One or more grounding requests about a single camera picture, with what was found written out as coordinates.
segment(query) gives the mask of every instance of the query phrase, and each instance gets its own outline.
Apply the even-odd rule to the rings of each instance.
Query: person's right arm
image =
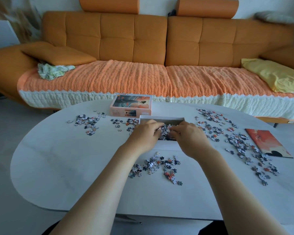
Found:
[[[281,224],[262,206],[228,166],[196,125],[182,122],[171,128],[182,151],[204,171],[231,235],[287,235]]]

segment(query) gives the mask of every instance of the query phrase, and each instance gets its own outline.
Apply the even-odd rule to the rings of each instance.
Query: gray pillow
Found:
[[[278,24],[294,24],[294,18],[278,11],[261,11],[255,13],[255,18]]]

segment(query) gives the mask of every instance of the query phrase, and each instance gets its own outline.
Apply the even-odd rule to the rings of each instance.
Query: person's left hand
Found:
[[[138,156],[152,150],[161,135],[161,130],[156,129],[163,125],[164,123],[159,123],[155,120],[149,120],[146,123],[136,125],[134,131],[123,146],[134,150]]]

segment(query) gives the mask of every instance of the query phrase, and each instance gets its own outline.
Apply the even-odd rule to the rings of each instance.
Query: oval tabletop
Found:
[[[128,126],[121,124],[116,128],[108,116],[111,100],[83,102],[44,119],[36,125],[20,142],[11,161],[11,179],[18,193],[27,201],[52,210],[70,210],[87,188],[112,158],[117,148],[126,141]],[[237,110],[216,105],[182,104],[153,102],[153,116],[185,117],[188,122],[196,123],[206,118],[197,108],[216,111],[232,120],[244,133],[245,128],[270,130],[279,142],[294,157],[294,144],[287,135],[265,122]],[[92,136],[86,134],[84,125],[74,126],[77,115],[93,117],[97,112],[107,114],[96,126],[99,128]],[[226,122],[223,129],[230,127]],[[280,174],[271,176],[268,186],[263,186],[255,172],[254,163],[246,165],[237,155],[225,151],[234,146],[224,142],[224,135],[218,136],[220,142],[213,146],[221,152],[231,169],[259,199],[259,201],[282,224],[294,223],[294,158],[272,157]],[[176,179],[182,186],[174,185],[159,169],[152,175],[143,171],[141,177],[128,178],[117,209],[117,213],[131,215],[164,216],[190,219],[222,219],[212,189],[198,163],[182,151],[157,150],[165,158],[176,155],[178,165]],[[144,164],[156,150],[141,155],[137,163]]]

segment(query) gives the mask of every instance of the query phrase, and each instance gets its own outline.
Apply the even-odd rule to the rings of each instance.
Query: person's left arm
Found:
[[[50,235],[110,234],[129,172],[137,158],[156,144],[163,123],[149,120],[135,127],[98,178]]]

